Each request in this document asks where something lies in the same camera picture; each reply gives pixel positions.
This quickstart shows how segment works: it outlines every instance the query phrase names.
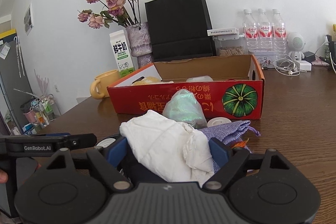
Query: mug handle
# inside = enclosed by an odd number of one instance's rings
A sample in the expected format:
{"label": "mug handle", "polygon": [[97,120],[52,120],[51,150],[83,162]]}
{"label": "mug handle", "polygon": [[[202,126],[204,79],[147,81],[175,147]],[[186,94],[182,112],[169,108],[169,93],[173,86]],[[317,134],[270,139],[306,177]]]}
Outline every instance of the mug handle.
{"label": "mug handle", "polygon": [[97,92],[97,85],[100,83],[100,79],[98,80],[95,80],[91,86],[90,86],[90,93],[91,93],[91,96],[94,98],[94,99],[102,99],[104,98],[105,94],[104,93],[98,93]]}

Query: small box on container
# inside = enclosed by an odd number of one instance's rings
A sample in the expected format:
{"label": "small box on container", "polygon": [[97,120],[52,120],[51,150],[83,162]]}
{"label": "small box on container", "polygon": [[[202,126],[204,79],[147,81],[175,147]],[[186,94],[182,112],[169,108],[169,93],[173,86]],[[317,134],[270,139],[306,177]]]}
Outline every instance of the small box on container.
{"label": "small box on container", "polygon": [[277,59],[277,53],[274,50],[257,49],[249,50],[249,54],[253,54],[262,68],[274,68],[274,61]]}

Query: human hand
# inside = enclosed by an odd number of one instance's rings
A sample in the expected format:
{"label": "human hand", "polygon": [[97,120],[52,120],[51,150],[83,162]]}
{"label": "human hand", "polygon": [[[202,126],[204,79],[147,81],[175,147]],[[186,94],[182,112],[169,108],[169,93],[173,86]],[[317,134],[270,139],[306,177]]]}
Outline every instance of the human hand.
{"label": "human hand", "polygon": [[6,183],[8,180],[8,175],[5,171],[0,169],[0,184],[1,183]]}

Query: yellow mug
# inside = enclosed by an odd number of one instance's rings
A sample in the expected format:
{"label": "yellow mug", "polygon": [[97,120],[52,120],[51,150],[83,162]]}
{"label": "yellow mug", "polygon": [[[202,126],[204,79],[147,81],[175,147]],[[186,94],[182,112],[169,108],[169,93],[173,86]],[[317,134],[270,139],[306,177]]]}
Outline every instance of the yellow mug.
{"label": "yellow mug", "polygon": [[110,97],[107,87],[120,79],[118,70],[110,70],[95,77],[94,82],[90,86],[90,93],[94,99],[102,99]]}

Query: white cloth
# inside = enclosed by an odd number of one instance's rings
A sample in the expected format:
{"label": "white cloth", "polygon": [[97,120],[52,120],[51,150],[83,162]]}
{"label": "white cloth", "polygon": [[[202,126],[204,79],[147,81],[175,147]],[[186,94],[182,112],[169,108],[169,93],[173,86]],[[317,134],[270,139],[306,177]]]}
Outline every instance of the white cloth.
{"label": "white cloth", "polygon": [[167,182],[198,181],[213,176],[207,137],[184,122],[170,120],[149,110],[120,125],[135,158]]}

